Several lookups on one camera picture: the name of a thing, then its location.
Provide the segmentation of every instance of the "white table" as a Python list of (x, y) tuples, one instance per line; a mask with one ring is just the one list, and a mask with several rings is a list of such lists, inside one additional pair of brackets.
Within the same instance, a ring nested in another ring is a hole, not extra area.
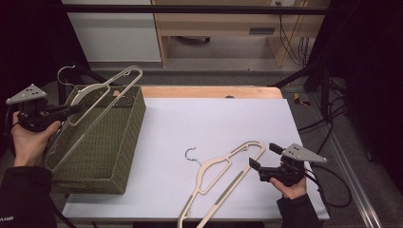
[[(80, 195), (68, 198), (63, 214), (83, 220), (176, 220), (196, 185), (200, 162), (222, 157), (248, 141), (267, 149), (262, 166), (279, 166), (279, 155), (269, 143), (287, 147), (301, 144), (287, 101), (284, 99), (145, 98), (144, 123), (136, 147), (126, 192), (121, 196)], [(257, 147), (233, 157), (233, 164), (205, 195), (198, 195), (189, 219), (202, 219), (228, 184), (258, 152)], [(208, 169), (206, 186), (226, 163)], [(329, 216), (308, 180), (308, 194), (320, 219)], [(270, 183), (259, 181), (251, 169), (212, 220), (279, 219), (276, 200), (281, 194)]]

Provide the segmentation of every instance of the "person's hand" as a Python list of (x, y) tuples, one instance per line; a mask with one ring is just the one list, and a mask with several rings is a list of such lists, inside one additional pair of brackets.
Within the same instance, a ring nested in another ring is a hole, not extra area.
[(306, 177), (291, 187), (285, 186), (281, 181), (271, 178), (270, 182), (282, 193), (286, 199), (296, 199), (306, 194)]
[(34, 166), (42, 164), (44, 150), (47, 147), (50, 137), (57, 131), (60, 122), (51, 124), (45, 131), (31, 132), (18, 123), (18, 112), (12, 116), (11, 135), (15, 146), (15, 166)]

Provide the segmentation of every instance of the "metal hook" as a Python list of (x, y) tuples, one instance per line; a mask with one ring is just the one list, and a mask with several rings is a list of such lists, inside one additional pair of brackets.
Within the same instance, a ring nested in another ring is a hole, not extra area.
[(59, 81), (59, 83), (60, 83), (61, 85), (63, 85), (63, 86), (74, 86), (74, 87), (76, 87), (76, 85), (67, 84), (67, 83), (64, 83), (64, 82), (62, 82), (62, 81), (60, 80), (60, 73), (61, 73), (64, 69), (66, 69), (66, 68), (75, 68), (75, 65), (73, 65), (73, 66), (64, 66), (64, 67), (60, 68), (59, 71), (57, 72), (57, 81)]
[(197, 162), (199, 165), (202, 165), (201, 162), (198, 161), (197, 159), (190, 159), (190, 158), (187, 157), (187, 152), (189, 152), (189, 150), (195, 150), (195, 149), (196, 149), (196, 146), (193, 147), (193, 148), (188, 148), (188, 149), (186, 150), (186, 152), (184, 152), (184, 157), (187, 158), (189, 161)]

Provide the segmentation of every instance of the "clothes hanger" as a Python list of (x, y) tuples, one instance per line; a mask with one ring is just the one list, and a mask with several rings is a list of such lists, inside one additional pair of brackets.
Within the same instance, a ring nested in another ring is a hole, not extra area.
[[(193, 203), (194, 199), (196, 198), (196, 196), (198, 194), (205, 195), (213, 187), (213, 185), (216, 184), (216, 182), (221, 178), (221, 176), (228, 170), (228, 168), (231, 166), (231, 163), (232, 163), (231, 157), (236, 155), (238, 152), (247, 150), (249, 148), (249, 146), (257, 146), (260, 148), (259, 152), (254, 156), (254, 160), (257, 160), (263, 154), (264, 150), (266, 149), (266, 146), (260, 142), (253, 142), (253, 141), (246, 142), (221, 158), (215, 158), (215, 159), (209, 160), (209, 161), (201, 164), (201, 168), (199, 169), (197, 177), (196, 177), (196, 180), (197, 180), (196, 187), (193, 190), (192, 195), (190, 195), (189, 200), (187, 201), (186, 205), (183, 207), (181, 214), (178, 218), (178, 223), (177, 223), (178, 228), (182, 228), (183, 221), (189, 217), (189, 214), (190, 214), (189, 208), (190, 208), (190, 205)], [(208, 185), (207, 188), (205, 188), (205, 190), (201, 190), (202, 179), (203, 179), (203, 176), (204, 176), (204, 173), (206, 172), (206, 170), (210, 166), (217, 164), (217, 163), (221, 163), (221, 162), (228, 162), (228, 164), (216, 176), (216, 178), (210, 183), (210, 185)], [(208, 211), (206, 216), (199, 223), (197, 228), (202, 228), (205, 225), (205, 223), (207, 223), (207, 221), (210, 220), (210, 218), (219, 209), (219, 207), (222, 205), (222, 203), (225, 201), (225, 199), (234, 190), (234, 188), (238, 185), (238, 183), (242, 180), (242, 178), (246, 175), (246, 173), (249, 171), (250, 168), (251, 167), (249, 166), (249, 164), (247, 164), (240, 171), (240, 173), (232, 180), (232, 182), (228, 185), (228, 187), (225, 189), (225, 191), (221, 194), (221, 196), (216, 201), (216, 203), (210, 208), (210, 210)]]

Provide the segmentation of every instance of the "green woven basket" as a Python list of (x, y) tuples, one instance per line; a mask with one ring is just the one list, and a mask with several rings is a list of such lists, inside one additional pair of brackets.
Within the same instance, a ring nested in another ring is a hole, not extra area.
[[(52, 170), (88, 127), (125, 88), (112, 86), (111, 91), (77, 126), (68, 126), (59, 134), (48, 152), (47, 167)], [(86, 108), (93, 105), (106, 89), (98, 89), (84, 98)], [(67, 104), (77, 94), (74, 89)], [(142, 90), (131, 87), (112, 106), (53, 172), (52, 193), (123, 194), (145, 113)]]

